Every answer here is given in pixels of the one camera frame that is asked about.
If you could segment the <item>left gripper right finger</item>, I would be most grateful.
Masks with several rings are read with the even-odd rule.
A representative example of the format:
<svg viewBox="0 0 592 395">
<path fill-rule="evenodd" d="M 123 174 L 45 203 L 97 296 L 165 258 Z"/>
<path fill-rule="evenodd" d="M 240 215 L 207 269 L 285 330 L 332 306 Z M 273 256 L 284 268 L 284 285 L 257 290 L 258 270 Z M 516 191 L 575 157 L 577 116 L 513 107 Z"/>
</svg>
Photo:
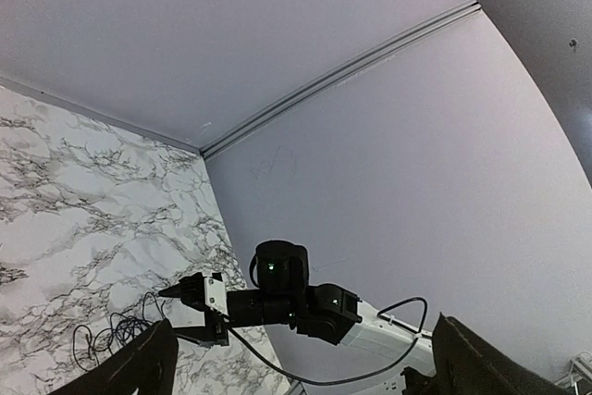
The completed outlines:
<svg viewBox="0 0 592 395">
<path fill-rule="evenodd" d="M 437 394 L 565 394 L 567 391 L 517 364 L 453 316 L 433 331 Z"/>
</svg>

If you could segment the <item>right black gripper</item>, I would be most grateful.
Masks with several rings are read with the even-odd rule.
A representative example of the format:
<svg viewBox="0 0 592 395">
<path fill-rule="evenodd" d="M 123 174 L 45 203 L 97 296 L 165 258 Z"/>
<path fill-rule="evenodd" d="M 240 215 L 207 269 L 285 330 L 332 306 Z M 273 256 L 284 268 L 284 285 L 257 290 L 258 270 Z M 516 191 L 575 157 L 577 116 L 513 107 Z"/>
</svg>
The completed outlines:
<svg viewBox="0 0 592 395">
<path fill-rule="evenodd" d="M 223 314 L 208 308 L 204 291 L 204 275 L 200 272 L 182 278 L 178 284 L 158 291 L 162 298 L 179 299 L 184 305 L 204 313 L 205 327 L 174 327 L 173 332 L 178 339 L 207 347 L 229 344 L 226 319 Z"/>
</svg>

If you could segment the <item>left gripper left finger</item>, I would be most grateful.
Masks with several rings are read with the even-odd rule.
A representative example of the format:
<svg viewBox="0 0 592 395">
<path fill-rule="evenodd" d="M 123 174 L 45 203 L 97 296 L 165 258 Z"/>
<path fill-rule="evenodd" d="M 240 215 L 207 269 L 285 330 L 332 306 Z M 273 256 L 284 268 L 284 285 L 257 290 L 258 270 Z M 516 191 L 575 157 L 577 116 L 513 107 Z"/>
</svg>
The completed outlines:
<svg viewBox="0 0 592 395">
<path fill-rule="evenodd" d="M 145 330 L 112 357 L 52 395 L 171 395 L 179 343 L 167 320 Z"/>
</svg>

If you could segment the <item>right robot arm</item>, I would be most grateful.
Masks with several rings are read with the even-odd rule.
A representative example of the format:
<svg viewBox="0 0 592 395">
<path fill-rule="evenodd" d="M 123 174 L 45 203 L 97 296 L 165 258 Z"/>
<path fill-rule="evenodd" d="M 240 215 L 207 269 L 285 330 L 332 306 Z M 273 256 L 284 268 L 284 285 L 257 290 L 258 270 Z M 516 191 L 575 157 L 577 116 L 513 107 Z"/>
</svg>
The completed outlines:
<svg viewBox="0 0 592 395">
<path fill-rule="evenodd" d="M 228 290 L 219 274 L 196 273 L 158 292 L 204 314 L 201 327 L 178 327 L 178 338 L 199 345 L 226 345 L 243 327 L 283 325 L 299 335 L 348 346 L 390 361 L 385 372 L 410 367 L 436 373 L 431 335 L 396 320 L 352 291 L 309 282 L 308 252 L 289 241 L 259 244 L 249 266 L 250 290 Z"/>
</svg>

